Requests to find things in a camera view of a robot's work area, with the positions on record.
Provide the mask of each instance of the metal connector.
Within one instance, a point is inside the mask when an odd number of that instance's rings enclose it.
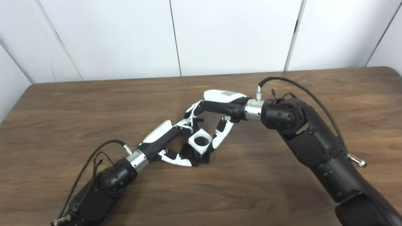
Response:
[[[54,220],[50,225],[51,226],[59,226],[59,225],[64,224],[64,222],[70,221],[70,220],[71,220],[71,216],[67,215],[65,217]]]
[[[133,153],[126,144],[123,146],[123,148],[125,149],[125,151],[127,152],[128,155],[131,155]]]
[[[137,172],[141,171],[150,163],[145,154],[139,149],[134,150],[133,154],[126,157],[126,159],[131,163]]]
[[[351,154],[347,154],[346,156],[349,158],[350,161],[356,163],[358,167],[363,167],[363,168],[367,167],[367,163],[364,160],[361,160],[358,157],[351,155]]]
[[[260,101],[261,98],[262,98],[261,87],[260,87],[260,86],[257,86],[257,93],[255,94],[255,99],[256,99],[257,101]]]

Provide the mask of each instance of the robotic hand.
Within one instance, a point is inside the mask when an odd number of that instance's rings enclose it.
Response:
[[[278,99],[272,90],[275,98],[262,101],[263,84],[275,79],[292,83],[317,101],[331,119],[338,136],[310,105],[292,93]],[[274,129],[280,134],[298,161],[314,173],[332,199],[339,203],[335,213],[343,226],[402,226],[402,216],[362,177],[352,162],[363,168],[367,164],[348,153],[328,110],[300,84],[286,78],[270,77],[258,85],[256,99],[223,90],[208,90],[204,92],[204,99],[187,110],[185,118],[195,118],[203,111],[226,115],[219,122],[207,152],[213,152],[219,146],[233,123],[240,120],[260,121],[267,129]],[[308,128],[299,131],[306,124]]]

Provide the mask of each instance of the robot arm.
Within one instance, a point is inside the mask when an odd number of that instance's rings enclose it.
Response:
[[[166,145],[180,133],[192,133],[189,120],[176,125],[167,120],[152,131],[135,151],[124,145],[127,157],[96,174],[71,200],[68,211],[53,221],[53,226],[97,226],[120,199],[127,186],[135,181],[138,173],[148,164],[162,160],[182,166],[197,166],[198,162],[184,159]]]
[[[200,102],[204,111],[228,115],[233,122],[260,121],[267,129],[278,131],[298,161],[314,173],[339,203],[335,213],[343,226],[402,226],[402,216],[362,177],[352,162],[359,167],[367,164],[347,153],[340,138],[311,106],[296,97],[261,101],[236,95],[230,102],[222,98],[213,101],[209,98],[211,93],[217,96],[217,93],[233,92],[206,91],[205,101]],[[306,124],[308,128],[300,131]]]

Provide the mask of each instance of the panel seam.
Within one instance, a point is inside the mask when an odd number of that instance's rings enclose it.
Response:
[[[0,46],[3,47],[3,49],[6,51],[6,53],[8,54],[8,56],[11,58],[11,60],[15,63],[15,65],[17,65],[18,69],[24,74],[24,76],[28,79],[28,81],[31,84],[35,84],[34,79],[29,75],[29,73],[24,70],[21,65],[17,62],[17,60],[14,58],[13,54],[11,53],[9,47],[6,45],[6,43],[3,41],[3,39],[0,37]]]
[[[176,44],[176,53],[177,53],[178,70],[179,70],[179,72],[180,72],[180,77],[181,77],[180,58],[179,58],[179,56],[178,56],[177,39],[176,39],[176,30],[174,29],[174,20],[173,20],[172,3],[170,2],[170,0],[169,0],[169,5],[170,5],[170,14],[172,15],[172,25],[173,25],[174,43]]]
[[[285,72],[289,68],[290,60],[292,58],[293,48],[294,48],[295,43],[296,43],[297,34],[299,33],[299,28],[300,28],[300,25],[302,23],[301,20],[302,20],[302,17],[303,17],[306,2],[307,2],[307,0],[301,0],[299,14],[297,15],[295,29],[293,31],[292,40],[290,41],[289,51],[288,51],[287,57],[286,57],[285,67],[283,68],[283,71],[285,71]]]
[[[373,57],[374,52],[376,51],[376,49],[377,49],[379,43],[381,42],[382,38],[384,37],[385,33],[388,31],[388,28],[390,27],[392,21],[394,20],[394,18],[395,18],[395,16],[396,16],[396,14],[398,13],[399,9],[401,8],[401,6],[402,6],[402,1],[401,1],[401,3],[399,4],[398,8],[396,9],[396,11],[395,11],[393,17],[391,18],[391,21],[390,21],[390,23],[388,24],[387,28],[385,28],[384,33],[382,33],[381,38],[378,40],[377,45],[374,47],[374,50],[373,50],[373,52],[371,53],[369,59],[367,60],[366,64],[364,65],[364,67],[367,67],[367,64],[369,63],[369,61],[370,61],[371,58]]]
[[[44,19],[46,20],[47,24],[49,25],[54,37],[56,38],[57,42],[60,44],[60,47],[63,49],[64,53],[66,54],[68,60],[70,61],[70,63],[73,65],[75,71],[77,72],[77,74],[80,76],[81,80],[84,81],[84,78],[82,77],[80,71],[78,70],[76,64],[74,63],[70,53],[68,52],[68,50],[66,49],[66,46],[64,45],[62,39],[60,38],[59,34],[57,33],[55,27],[53,26],[53,23],[50,21],[49,16],[47,15],[45,9],[43,8],[41,2],[39,0],[35,0],[37,6],[39,7],[39,10],[42,13],[42,16],[44,17]]]

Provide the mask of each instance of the black object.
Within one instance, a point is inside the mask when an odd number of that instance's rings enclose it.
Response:
[[[203,111],[230,116],[231,122],[240,122],[240,120],[246,120],[244,107],[250,99],[250,97],[241,97],[229,103],[204,101],[202,102],[202,109]]]
[[[68,211],[64,214],[64,216],[70,215],[71,219],[61,225],[99,225],[137,176],[137,171],[126,158],[117,161],[116,166],[104,169],[71,200]],[[88,186],[91,185],[88,194],[85,195]]]
[[[101,148],[103,148],[105,145],[110,144],[110,143],[118,143],[118,144],[120,144],[122,147],[124,147],[125,144],[126,144],[126,143],[124,143],[124,142],[121,141],[121,140],[116,140],[116,139],[114,139],[114,140],[108,140],[108,141],[106,141],[105,143],[101,144],[98,148],[95,149],[95,151],[89,156],[88,160],[86,161],[86,163],[85,163],[84,166],[82,167],[82,169],[81,169],[80,173],[78,174],[78,176],[77,176],[77,178],[76,178],[76,180],[75,180],[73,186],[71,187],[70,192],[69,192],[68,195],[67,195],[67,198],[66,198],[66,200],[65,200],[65,202],[64,202],[64,204],[63,204],[62,210],[60,211],[60,214],[59,214],[58,218],[61,218],[61,217],[63,216],[64,210],[66,209],[67,204],[68,204],[68,202],[70,201],[70,198],[71,198],[71,196],[72,196],[72,194],[73,194],[73,192],[74,192],[74,190],[75,190],[75,187],[77,186],[79,180],[81,179],[82,174],[84,173],[84,171],[85,171],[85,169],[87,168],[88,164],[90,163],[91,159],[94,158],[94,156],[99,152],[99,150],[100,150]]]
[[[211,153],[205,152],[204,154],[200,154],[190,144],[183,144],[180,155],[183,159],[188,159],[197,163],[208,164]]]
[[[276,129],[299,162],[307,166],[332,199],[340,203],[336,215],[343,226],[402,226],[402,216],[356,170],[317,112],[297,98],[266,101],[262,123]],[[278,114],[290,114],[278,119]],[[308,128],[297,133],[305,124]]]
[[[285,82],[287,82],[287,83],[290,83],[290,84],[292,84],[292,85],[298,87],[299,89],[303,90],[303,91],[306,92],[311,98],[313,98],[313,100],[322,108],[322,110],[325,112],[325,114],[328,116],[329,120],[331,121],[332,126],[334,127],[334,129],[335,129],[335,131],[336,131],[336,133],[337,133],[337,135],[338,135],[338,137],[339,137],[339,139],[340,139],[340,142],[341,142],[341,144],[342,144],[343,150],[344,150],[346,153],[349,152],[349,151],[347,150],[347,147],[346,147],[346,145],[345,145],[345,141],[343,140],[343,136],[342,136],[342,134],[341,134],[341,132],[340,132],[340,129],[339,129],[338,125],[337,125],[336,122],[335,122],[334,117],[331,115],[331,113],[328,111],[328,109],[324,106],[324,104],[323,104],[310,90],[308,90],[306,87],[300,85],[299,83],[297,83],[297,82],[295,82],[295,81],[293,81],[293,80],[290,80],[290,79],[288,79],[288,78],[284,78],[284,77],[267,77],[267,78],[264,78],[260,83],[258,83],[258,87],[259,87],[260,90],[261,90],[261,88],[263,87],[263,85],[264,85],[265,83],[267,83],[267,82],[269,82],[269,81],[272,81],[272,80],[281,80],[281,81],[285,81]],[[289,93],[287,93],[287,94],[290,94],[293,98],[296,97],[296,96],[293,95],[293,93],[291,93],[291,92],[289,92]]]

